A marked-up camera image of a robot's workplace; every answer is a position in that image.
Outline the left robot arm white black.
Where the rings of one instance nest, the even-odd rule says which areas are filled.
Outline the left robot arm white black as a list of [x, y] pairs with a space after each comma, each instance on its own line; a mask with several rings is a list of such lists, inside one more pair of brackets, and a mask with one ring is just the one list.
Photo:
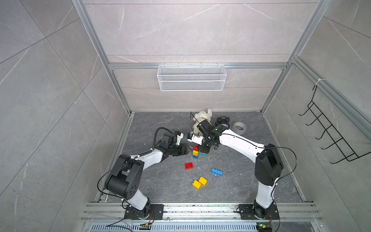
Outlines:
[[114, 168], [107, 174], [104, 187], [134, 209], [148, 214], [150, 200], [139, 190], [143, 170], [165, 161], [169, 156], [188, 154], [187, 144], [181, 143], [183, 137], [184, 134], [179, 131], [167, 132], [147, 152], [134, 156], [120, 155]]

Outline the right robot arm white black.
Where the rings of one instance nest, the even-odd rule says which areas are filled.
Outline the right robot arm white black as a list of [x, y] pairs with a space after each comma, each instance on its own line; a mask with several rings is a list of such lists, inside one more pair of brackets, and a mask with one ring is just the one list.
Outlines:
[[243, 154], [255, 164], [254, 174], [259, 184], [253, 210], [259, 219], [269, 217], [274, 211], [275, 186], [284, 168], [277, 147], [258, 144], [222, 124], [214, 127], [206, 120], [200, 122], [197, 128], [199, 134], [190, 132], [187, 140], [197, 144], [200, 152], [209, 153], [211, 146], [223, 145]]

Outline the small red lego brick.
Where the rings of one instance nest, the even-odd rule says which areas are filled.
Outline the small red lego brick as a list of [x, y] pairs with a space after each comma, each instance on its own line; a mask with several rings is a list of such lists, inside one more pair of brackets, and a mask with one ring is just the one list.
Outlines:
[[193, 166], [193, 163], [192, 163], [192, 162], [190, 162], [190, 163], [186, 163], [186, 164], [185, 164], [185, 169], [186, 169], [186, 170], [193, 169], [193, 167], [194, 167], [194, 166]]

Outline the long blue lego brick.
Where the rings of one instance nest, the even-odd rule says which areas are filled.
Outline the long blue lego brick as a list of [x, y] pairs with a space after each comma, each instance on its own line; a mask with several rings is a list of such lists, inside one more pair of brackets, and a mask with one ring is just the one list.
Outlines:
[[218, 177], [223, 176], [223, 172], [220, 171], [220, 170], [217, 170], [217, 169], [215, 169], [215, 168], [212, 169], [211, 173], [212, 173], [213, 175], [215, 175], [215, 176], [218, 176]]

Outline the black alarm clock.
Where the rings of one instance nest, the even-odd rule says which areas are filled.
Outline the black alarm clock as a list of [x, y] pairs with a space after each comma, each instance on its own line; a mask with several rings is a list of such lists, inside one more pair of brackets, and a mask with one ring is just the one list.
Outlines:
[[215, 126], [222, 125], [227, 129], [230, 128], [230, 118], [226, 116], [221, 116], [216, 119]]

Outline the white plush dog toy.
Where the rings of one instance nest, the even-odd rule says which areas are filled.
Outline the white plush dog toy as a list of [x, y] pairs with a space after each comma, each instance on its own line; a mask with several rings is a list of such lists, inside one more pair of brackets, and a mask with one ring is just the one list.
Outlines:
[[207, 111], [200, 111], [194, 115], [191, 113], [191, 119], [195, 122], [195, 124], [192, 126], [193, 134], [203, 136], [203, 132], [201, 132], [197, 126], [204, 120], [210, 123], [212, 115], [213, 112], [210, 108]]

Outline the grey tape roll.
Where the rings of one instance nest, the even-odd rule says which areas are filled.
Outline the grey tape roll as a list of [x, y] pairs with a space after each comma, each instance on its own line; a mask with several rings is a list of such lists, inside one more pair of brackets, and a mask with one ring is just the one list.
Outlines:
[[238, 135], [243, 135], [246, 131], [246, 125], [243, 122], [236, 121], [232, 125], [232, 131]]

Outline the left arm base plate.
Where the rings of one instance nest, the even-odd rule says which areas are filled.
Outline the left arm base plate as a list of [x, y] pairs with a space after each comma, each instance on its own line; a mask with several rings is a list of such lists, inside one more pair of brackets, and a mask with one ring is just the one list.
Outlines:
[[125, 211], [125, 219], [154, 219], [162, 220], [164, 213], [163, 204], [151, 204], [145, 206], [143, 210], [138, 210], [135, 207], [128, 206]]

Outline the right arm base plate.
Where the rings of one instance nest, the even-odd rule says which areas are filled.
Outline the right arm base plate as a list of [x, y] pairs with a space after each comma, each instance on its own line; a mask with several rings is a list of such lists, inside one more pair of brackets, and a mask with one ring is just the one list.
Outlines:
[[242, 220], [280, 219], [278, 209], [274, 203], [267, 209], [264, 209], [256, 204], [239, 204], [238, 207], [236, 208], [236, 212], [240, 214]]

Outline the aluminium mounting rail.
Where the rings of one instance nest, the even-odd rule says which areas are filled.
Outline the aluminium mounting rail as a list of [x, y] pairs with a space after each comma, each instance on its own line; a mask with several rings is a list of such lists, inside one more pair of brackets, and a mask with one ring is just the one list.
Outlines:
[[[276, 203], [273, 212], [265, 221], [308, 221], [322, 220], [313, 203]], [[249, 220], [263, 221], [255, 216], [252, 203], [156, 203], [152, 206], [156, 221], [216, 221]], [[135, 211], [124, 209], [119, 203], [89, 203], [79, 217], [82, 221], [117, 221], [122, 218], [149, 221], [151, 216], [136, 216]]]

